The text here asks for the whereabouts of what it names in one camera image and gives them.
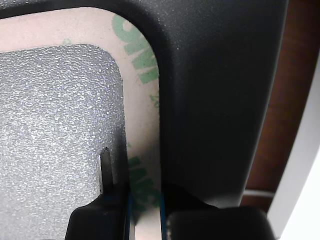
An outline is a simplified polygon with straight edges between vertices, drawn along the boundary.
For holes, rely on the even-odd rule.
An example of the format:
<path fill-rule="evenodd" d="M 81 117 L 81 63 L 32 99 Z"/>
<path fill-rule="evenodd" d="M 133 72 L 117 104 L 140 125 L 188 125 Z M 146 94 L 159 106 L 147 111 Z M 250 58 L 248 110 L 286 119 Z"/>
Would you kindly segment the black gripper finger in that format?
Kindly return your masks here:
<path fill-rule="evenodd" d="M 133 200 L 128 182 L 114 183 L 110 150 L 100 154 L 102 193 L 70 215 L 66 240 L 133 240 Z"/>
<path fill-rule="evenodd" d="M 171 183 L 161 186 L 160 222 L 164 240 L 275 239 L 263 211 L 248 206 L 218 208 Z"/>

